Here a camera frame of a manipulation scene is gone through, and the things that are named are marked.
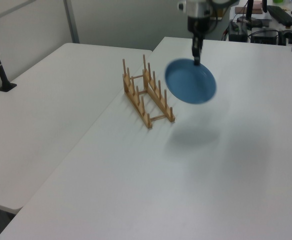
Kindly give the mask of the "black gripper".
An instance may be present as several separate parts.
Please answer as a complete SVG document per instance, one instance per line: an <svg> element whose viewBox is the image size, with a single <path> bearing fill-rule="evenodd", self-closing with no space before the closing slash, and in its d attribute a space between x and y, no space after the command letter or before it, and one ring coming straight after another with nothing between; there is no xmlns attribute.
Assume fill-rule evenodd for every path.
<svg viewBox="0 0 292 240"><path fill-rule="evenodd" d="M187 30L193 34L192 38L192 55L194 65L198 66L201 62L201 53L205 35L210 29L210 17L187 17Z"/></svg>

